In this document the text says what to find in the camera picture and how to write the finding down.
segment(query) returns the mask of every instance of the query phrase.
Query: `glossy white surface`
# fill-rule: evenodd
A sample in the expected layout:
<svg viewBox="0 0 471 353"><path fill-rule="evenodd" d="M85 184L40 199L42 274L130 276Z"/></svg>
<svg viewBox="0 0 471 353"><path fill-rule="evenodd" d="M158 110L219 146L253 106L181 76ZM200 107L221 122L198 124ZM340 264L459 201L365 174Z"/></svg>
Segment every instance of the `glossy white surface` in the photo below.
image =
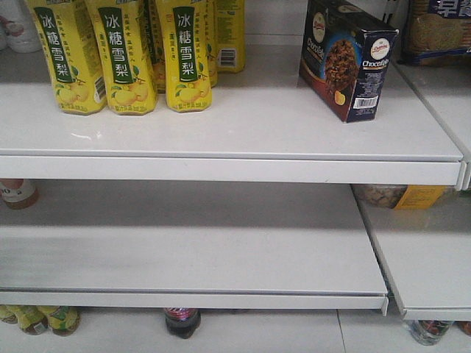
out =
<svg viewBox="0 0 471 353"><path fill-rule="evenodd" d="M0 140L3 177L186 179L186 174L227 180L219 175L223 168L236 175L233 180L287 181L286 162L303 161L296 174L311 182L352 182L339 178L343 169L353 171L348 179L355 182L390 182L380 171L389 161L405 163L397 172L404 179L410 163L410 183L457 183L461 152L393 67L377 118L343 124L300 80L299 58L299 46L248 46L247 69L221 75L213 106L201 113L174 113L160 97L156 111L143 117L118 116L107 108L83 117L55 107L41 53L19 57L3 51L1 125L9 132ZM33 65L39 74L31 78ZM324 168L324 162L334 166ZM366 173L357 171L358 162L368 162ZM322 178L316 178L322 169ZM371 177L374 171L378 177Z"/></svg>
<svg viewBox="0 0 471 353"><path fill-rule="evenodd" d="M402 314L471 320L471 198L428 210L361 209Z"/></svg>
<svg viewBox="0 0 471 353"><path fill-rule="evenodd" d="M471 174L471 67L444 68L397 65L436 120L451 136L468 163L463 188Z"/></svg>
<svg viewBox="0 0 471 353"><path fill-rule="evenodd" d="M38 188L29 209L1 207L0 302L379 308L385 299L347 185L42 181Z"/></svg>

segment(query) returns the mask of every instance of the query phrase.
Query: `bottle label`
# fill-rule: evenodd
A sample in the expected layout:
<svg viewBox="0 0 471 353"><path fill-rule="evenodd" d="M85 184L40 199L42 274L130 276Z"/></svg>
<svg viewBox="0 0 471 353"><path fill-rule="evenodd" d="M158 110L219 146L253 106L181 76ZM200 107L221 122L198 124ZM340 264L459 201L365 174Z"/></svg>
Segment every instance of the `bottle label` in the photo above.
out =
<svg viewBox="0 0 471 353"><path fill-rule="evenodd" d="M0 182L1 197L10 203L22 202L28 199L36 190L29 179L24 179L19 188L7 188Z"/></svg>

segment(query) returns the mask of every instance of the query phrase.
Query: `chocolate cereal box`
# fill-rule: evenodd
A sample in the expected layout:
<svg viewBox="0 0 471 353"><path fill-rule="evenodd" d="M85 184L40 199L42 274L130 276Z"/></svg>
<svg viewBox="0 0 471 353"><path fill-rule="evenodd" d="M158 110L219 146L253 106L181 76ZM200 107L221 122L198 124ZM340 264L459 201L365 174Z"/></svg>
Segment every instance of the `chocolate cereal box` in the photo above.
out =
<svg viewBox="0 0 471 353"><path fill-rule="evenodd" d="M398 32L345 0L309 0L300 76L343 122L372 120Z"/></svg>

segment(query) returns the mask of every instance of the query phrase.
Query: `yellow package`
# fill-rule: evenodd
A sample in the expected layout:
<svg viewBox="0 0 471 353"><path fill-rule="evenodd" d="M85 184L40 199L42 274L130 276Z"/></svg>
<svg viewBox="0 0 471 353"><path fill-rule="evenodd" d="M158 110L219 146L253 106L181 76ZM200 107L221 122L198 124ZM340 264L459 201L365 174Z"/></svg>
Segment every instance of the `yellow package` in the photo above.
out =
<svg viewBox="0 0 471 353"><path fill-rule="evenodd" d="M218 65L216 61L218 42L216 40L216 0L206 1L205 34L208 50L208 70L211 87L218 83Z"/></svg>
<svg viewBox="0 0 471 353"><path fill-rule="evenodd" d="M84 0L26 0L59 108L87 115L106 105L105 83Z"/></svg>
<svg viewBox="0 0 471 353"><path fill-rule="evenodd" d="M143 0L85 0L105 73L108 107L117 114L155 109L157 91L145 36Z"/></svg>
<svg viewBox="0 0 471 353"><path fill-rule="evenodd" d="M180 113L211 105L206 0L156 0L166 62L167 105Z"/></svg>
<svg viewBox="0 0 471 353"><path fill-rule="evenodd" d="M149 55L158 93L165 93L165 57L159 15L155 0L144 0L144 20Z"/></svg>
<svg viewBox="0 0 471 353"><path fill-rule="evenodd" d="M244 0L216 0L218 71L239 72L245 67Z"/></svg>

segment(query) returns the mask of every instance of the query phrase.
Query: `food package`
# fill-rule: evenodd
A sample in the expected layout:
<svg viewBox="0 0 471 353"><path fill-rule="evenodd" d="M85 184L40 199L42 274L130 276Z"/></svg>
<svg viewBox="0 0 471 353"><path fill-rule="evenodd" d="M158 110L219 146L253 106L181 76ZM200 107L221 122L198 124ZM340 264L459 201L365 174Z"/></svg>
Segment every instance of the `food package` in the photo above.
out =
<svg viewBox="0 0 471 353"><path fill-rule="evenodd" d="M345 0L309 0L300 75L343 122L372 120L397 33Z"/></svg>
<svg viewBox="0 0 471 353"><path fill-rule="evenodd" d="M106 105L102 64L84 0L26 0L59 108L88 115Z"/></svg>
<svg viewBox="0 0 471 353"><path fill-rule="evenodd" d="M471 64L471 1L411 0L403 59L412 65Z"/></svg>
<svg viewBox="0 0 471 353"><path fill-rule="evenodd" d="M156 0L166 65L166 101L179 113L211 106L206 1Z"/></svg>
<svg viewBox="0 0 471 353"><path fill-rule="evenodd" d="M86 0L105 74L108 107L117 114L155 109L157 88L145 38L144 0Z"/></svg>
<svg viewBox="0 0 471 353"><path fill-rule="evenodd" d="M424 210L458 195L451 186L353 184L353 193L377 207L396 210Z"/></svg>

